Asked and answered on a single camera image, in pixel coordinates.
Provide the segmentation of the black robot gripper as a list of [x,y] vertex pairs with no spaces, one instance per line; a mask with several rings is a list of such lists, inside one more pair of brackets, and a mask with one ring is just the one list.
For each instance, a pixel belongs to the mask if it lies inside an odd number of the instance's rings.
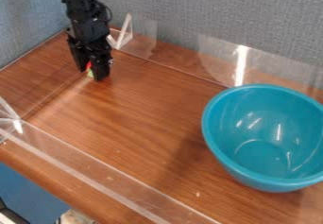
[[103,80],[110,76],[111,45],[106,37],[110,35],[108,16],[106,14],[74,14],[71,26],[66,29],[67,42],[76,66],[86,71],[91,62],[94,79]]

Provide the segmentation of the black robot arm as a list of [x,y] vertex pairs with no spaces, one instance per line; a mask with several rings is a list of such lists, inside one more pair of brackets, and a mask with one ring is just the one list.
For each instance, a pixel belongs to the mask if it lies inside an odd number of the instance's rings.
[[66,28],[71,54],[82,72],[88,70],[102,81],[110,75],[114,62],[107,41],[112,12],[99,0],[62,0],[71,26]]

